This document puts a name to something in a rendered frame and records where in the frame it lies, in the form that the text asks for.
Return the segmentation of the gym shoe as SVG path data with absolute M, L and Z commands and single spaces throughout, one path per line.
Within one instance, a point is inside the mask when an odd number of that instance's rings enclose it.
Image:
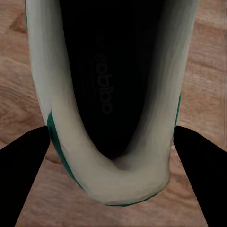
M 50 139 L 96 203 L 169 184 L 200 0 L 25 0 L 31 73 Z

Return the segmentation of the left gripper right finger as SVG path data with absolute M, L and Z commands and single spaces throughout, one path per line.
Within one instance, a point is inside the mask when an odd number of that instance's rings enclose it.
M 181 126 L 173 142 L 208 226 L 227 227 L 227 152 Z

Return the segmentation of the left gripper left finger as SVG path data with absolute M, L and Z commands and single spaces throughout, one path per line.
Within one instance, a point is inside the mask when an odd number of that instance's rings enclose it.
M 50 145 L 47 126 L 0 150 L 0 227 L 14 227 Z

